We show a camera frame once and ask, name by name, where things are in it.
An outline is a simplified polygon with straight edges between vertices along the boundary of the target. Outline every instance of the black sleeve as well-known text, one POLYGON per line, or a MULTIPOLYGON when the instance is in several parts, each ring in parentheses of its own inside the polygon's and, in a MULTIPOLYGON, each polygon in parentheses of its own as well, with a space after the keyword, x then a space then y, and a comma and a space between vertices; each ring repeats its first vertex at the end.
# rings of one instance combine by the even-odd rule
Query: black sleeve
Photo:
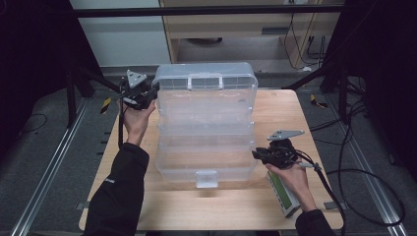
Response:
POLYGON ((135 235, 144 200, 149 155, 140 147, 122 145, 89 203, 85 236, 135 235))
POLYGON ((335 236, 319 209, 301 213, 295 222, 295 227, 299 236, 335 236))

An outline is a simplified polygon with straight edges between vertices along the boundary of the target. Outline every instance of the tabletop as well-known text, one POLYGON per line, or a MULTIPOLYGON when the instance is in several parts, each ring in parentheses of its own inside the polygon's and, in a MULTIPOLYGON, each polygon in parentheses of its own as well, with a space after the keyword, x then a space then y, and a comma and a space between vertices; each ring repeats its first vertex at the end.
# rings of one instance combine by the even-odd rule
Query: tabletop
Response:
MULTIPOLYGON (((295 148, 309 154, 322 166, 307 121, 293 90, 258 89, 253 110, 256 147, 267 148, 267 137, 276 130, 304 130, 305 134, 290 138, 295 148)), ((299 209, 284 217, 277 197, 267 178, 267 169, 259 161, 248 181, 220 182, 216 189, 197 189, 195 183, 167 183, 155 167, 158 144, 158 112, 152 112, 141 147, 149 153, 145 177, 145 198, 138 230, 286 230, 295 228, 299 209)), ((118 151, 118 120, 113 127, 106 150, 92 184, 88 201, 110 172, 118 151)), ((331 228, 342 226, 337 209, 326 209, 331 202, 323 183, 313 169, 307 170, 310 190, 331 228)), ((80 219, 84 229, 88 209, 80 219)))

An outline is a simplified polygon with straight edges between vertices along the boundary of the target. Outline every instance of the black pole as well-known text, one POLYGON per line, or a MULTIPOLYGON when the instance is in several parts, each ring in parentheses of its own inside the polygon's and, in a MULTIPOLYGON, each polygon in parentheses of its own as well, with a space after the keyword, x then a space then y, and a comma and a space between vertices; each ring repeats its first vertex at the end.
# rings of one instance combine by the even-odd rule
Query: black pole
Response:
POLYGON ((205 7, 161 7, 123 9, 81 9, 72 11, 47 11, 54 17, 109 18, 190 15, 236 15, 236 14, 281 14, 281 13, 331 13, 355 10, 355 6, 344 4, 325 5, 252 5, 252 6, 205 6, 205 7))

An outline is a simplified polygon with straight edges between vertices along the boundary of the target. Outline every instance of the white cabinet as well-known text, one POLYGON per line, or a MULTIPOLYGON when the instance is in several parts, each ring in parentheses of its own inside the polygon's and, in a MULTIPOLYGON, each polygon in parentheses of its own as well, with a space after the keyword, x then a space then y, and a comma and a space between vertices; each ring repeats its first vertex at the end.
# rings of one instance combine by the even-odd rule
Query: white cabinet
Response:
MULTIPOLYGON (((71 0, 74 9, 159 7, 157 0, 71 0)), ((170 63, 161 17, 79 18, 100 67, 170 63)))

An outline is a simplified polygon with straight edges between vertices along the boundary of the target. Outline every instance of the plastic storage box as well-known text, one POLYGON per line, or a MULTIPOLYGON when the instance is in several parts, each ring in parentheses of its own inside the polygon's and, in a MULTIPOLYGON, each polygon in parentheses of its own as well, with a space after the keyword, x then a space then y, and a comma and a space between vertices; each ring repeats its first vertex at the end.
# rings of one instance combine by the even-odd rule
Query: plastic storage box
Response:
POLYGON ((158 67, 156 168, 167 182, 248 180, 257 161, 252 110, 258 80, 248 63, 158 67))

